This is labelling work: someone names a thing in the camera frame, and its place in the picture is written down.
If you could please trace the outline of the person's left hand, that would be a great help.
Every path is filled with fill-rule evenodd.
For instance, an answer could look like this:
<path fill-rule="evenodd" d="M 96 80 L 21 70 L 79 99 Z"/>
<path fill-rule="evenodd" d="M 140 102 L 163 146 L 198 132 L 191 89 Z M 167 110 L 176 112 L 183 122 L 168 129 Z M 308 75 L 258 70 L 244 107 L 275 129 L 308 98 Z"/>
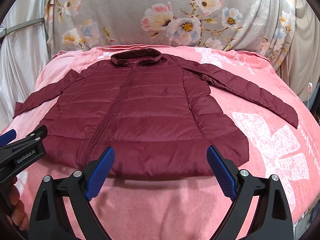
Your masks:
<path fill-rule="evenodd" d="M 24 210 L 24 204 L 20 200 L 20 193 L 15 186 L 17 183 L 17 177 L 13 177 L 10 183 L 9 199 L 13 205 L 13 212 L 11 216 L 7 216 L 7 219 L 11 225 L 16 225 L 20 230 L 25 231 L 29 229 L 29 218 Z"/>

